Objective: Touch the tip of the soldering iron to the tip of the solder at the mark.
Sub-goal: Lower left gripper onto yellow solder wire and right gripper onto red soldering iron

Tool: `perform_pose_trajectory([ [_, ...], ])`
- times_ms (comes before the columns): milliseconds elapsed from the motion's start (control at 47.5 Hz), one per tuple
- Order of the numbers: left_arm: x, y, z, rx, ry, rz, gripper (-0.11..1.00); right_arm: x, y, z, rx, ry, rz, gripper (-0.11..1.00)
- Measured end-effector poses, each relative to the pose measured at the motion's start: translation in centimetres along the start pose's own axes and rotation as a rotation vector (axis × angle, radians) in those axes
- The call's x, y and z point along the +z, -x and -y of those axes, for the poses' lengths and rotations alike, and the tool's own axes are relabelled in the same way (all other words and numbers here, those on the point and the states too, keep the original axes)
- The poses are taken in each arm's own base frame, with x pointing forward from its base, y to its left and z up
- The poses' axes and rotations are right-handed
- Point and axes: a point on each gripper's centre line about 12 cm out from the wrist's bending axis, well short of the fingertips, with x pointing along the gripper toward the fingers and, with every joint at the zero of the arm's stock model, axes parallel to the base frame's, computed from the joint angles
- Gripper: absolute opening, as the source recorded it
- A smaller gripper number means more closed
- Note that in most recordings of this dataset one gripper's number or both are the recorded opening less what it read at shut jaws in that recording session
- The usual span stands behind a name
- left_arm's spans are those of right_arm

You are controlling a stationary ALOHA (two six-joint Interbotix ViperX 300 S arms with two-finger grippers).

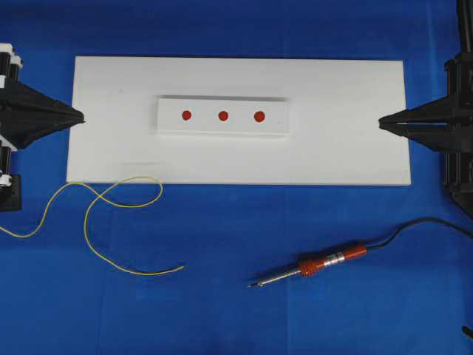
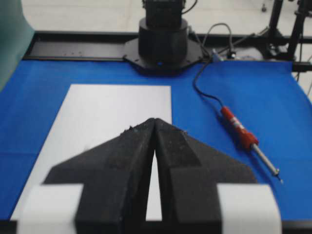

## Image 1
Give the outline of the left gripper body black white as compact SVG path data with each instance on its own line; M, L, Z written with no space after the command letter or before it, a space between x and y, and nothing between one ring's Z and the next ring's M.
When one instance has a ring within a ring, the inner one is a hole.
M16 55L13 45L1 43L1 185L11 185L13 179L10 173L11 153L18 148L7 132L7 111L11 109L7 99L14 84L18 83L22 67L23 61Z

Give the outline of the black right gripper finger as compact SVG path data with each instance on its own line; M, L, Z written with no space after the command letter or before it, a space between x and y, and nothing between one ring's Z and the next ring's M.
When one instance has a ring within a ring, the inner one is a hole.
M379 128L405 137L436 152L461 152L460 140L448 126L379 124Z
M454 120L460 107L459 95L447 95L412 109L405 109L378 120L380 124L446 124Z

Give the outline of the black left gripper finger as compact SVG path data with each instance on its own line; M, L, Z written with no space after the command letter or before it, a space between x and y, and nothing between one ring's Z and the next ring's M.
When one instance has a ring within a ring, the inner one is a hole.
M40 138L83 123L83 118L28 118L9 120L7 121L7 140L11 142L15 148L25 149Z
M84 119L82 112L13 80L7 80L7 108L21 114Z

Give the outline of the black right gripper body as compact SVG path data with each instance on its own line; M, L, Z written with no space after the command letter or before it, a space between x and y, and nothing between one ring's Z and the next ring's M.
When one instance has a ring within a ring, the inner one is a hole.
M472 54L461 53L445 63L447 95L452 99L448 126L453 150L444 155L444 186L451 192L472 191Z

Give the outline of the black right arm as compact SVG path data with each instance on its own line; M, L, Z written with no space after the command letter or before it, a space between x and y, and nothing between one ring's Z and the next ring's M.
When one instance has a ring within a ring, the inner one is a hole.
M444 64L447 95L378 120L379 128L443 154L443 187L472 216L472 2L457 2L460 53Z

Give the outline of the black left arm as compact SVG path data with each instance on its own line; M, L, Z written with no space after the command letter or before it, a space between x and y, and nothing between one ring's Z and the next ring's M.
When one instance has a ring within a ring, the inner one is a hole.
M23 61L1 44L1 210L21 209L21 177L11 170L14 152L84 122L84 114L19 80Z

